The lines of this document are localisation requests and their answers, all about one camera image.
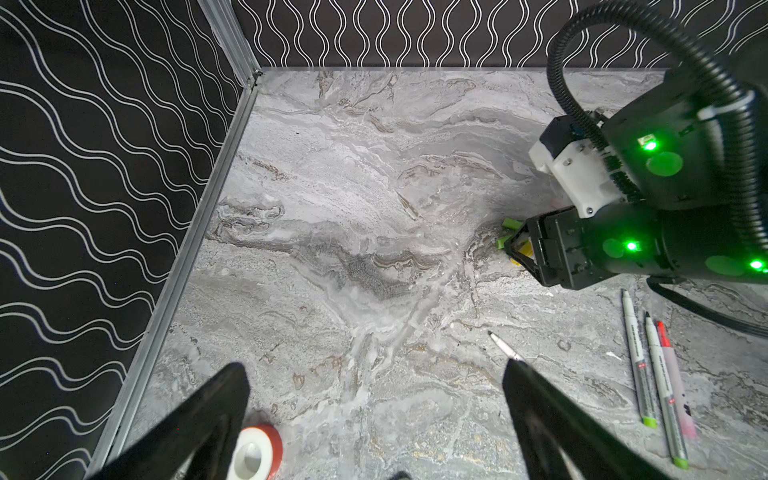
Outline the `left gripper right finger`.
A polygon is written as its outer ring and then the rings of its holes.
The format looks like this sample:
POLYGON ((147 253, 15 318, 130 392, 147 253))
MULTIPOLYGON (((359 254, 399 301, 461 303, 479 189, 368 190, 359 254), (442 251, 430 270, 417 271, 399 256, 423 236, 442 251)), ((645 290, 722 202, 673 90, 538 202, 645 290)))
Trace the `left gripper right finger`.
POLYGON ((568 456, 586 479, 664 479, 527 363, 510 359, 502 382, 528 477, 570 479, 568 456))

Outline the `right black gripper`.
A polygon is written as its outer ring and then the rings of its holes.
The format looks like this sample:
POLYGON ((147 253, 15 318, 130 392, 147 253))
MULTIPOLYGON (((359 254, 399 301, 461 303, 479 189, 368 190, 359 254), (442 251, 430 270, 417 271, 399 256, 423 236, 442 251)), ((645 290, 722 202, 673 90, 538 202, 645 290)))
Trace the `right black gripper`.
POLYGON ((581 290, 619 274, 659 273, 660 224, 641 206, 606 206, 585 219, 570 207, 528 219, 503 250, 541 285, 581 290), (517 252, 527 239, 532 259, 517 252))

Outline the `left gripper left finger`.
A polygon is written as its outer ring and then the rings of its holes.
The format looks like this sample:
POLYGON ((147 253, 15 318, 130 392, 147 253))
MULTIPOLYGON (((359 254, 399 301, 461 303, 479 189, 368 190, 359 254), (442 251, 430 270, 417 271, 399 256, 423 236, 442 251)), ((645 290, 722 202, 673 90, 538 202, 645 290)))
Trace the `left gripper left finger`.
POLYGON ((250 387, 245 367, 226 365, 97 479, 224 479, 243 423, 250 387))

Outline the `pink pen red tip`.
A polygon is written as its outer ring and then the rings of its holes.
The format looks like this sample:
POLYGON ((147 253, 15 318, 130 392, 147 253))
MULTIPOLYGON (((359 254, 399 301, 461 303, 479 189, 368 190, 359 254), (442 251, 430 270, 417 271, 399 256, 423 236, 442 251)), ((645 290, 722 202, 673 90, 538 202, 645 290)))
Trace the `pink pen red tip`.
POLYGON ((654 325, 656 327, 662 352, 666 360, 682 434, 686 439, 697 440, 698 432, 696 424, 694 422, 692 411, 688 403, 686 389, 683 384, 681 370, 678 364, 678 358, 670 341, 668 329, 662 321, 655 321, 654 325))

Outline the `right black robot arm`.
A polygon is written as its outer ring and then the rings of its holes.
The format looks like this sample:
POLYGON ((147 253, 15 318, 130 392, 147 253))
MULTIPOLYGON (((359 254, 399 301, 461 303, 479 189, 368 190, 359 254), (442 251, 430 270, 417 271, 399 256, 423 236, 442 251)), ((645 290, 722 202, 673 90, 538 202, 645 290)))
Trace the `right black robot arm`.
POLYGON ((641 275, 680 308, 756 337, 742 321, 677 291, 708 280, 767 281, 767 5, 599 1, 549 39, 546 77, 562 115, 531 147, 570 199, 505 222, 498 247, 539 284, 581 290, 641 275), (613 115, 582 107, 566 67, 582 52, 609 66, 664 66, 659 85, 613 115))

